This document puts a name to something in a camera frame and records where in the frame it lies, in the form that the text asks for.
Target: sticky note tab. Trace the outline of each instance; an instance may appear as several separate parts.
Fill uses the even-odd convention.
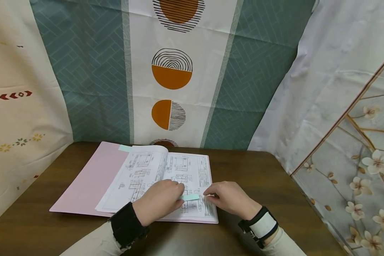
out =
[[[125,146],[125,145],[120,145],[118,150],[125,151],[125,152],[130,152],[132,149],[131,146]]]
[[[181,196],[179,199],[182,199],[184,201],[193,201],[193,200],[199,200],[200,197],[198,194],[188,194],[186,196]]]

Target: brown table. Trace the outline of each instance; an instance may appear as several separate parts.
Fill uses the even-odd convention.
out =
[[[99,143],[70,145],[0,217],[0,256],[56,256],[106,221],[96,216],[51,213]],[[297,185],[269,153],[169,148],[207,154],[213,181],[236,181],[250,197],[266,205],[281,227],[308,256],[345,255],[306,202]],[[125,255],[259,255],[239,219],[218,209],[219,224],[153,223],[147,239]]]

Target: pink folder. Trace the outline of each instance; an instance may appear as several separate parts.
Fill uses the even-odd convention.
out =
[[[50,211],[111,217],[112,213],[101,213],[95,210],[95,207],[128,156],[128,152],[118,148],[119,144],[101,142],[91,159]]]

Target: white curtain panel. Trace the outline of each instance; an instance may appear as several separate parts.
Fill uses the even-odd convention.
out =
[[[292,173],[384,62],[384,0],[320,0],[248,150]]]
[[[384,0],[321,0],[248,150],[273,153],[349,255],[384,255]]]
[[[73,142],[28,0],[0,0],[0,215]]]

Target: page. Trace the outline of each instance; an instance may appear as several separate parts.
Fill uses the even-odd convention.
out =
[[[203,192],[212,183],[209,157],[197,154],[168,153],[164,179],[185,185],[184,195],[198,194],[200,199],[185,202],[161,221],[218,223],[216,206],[205,200]]]
[[[164,178],[168,149],[163,146],[132,146],[127,159],[95,210],[116,213],[138,200],[152,184]]]

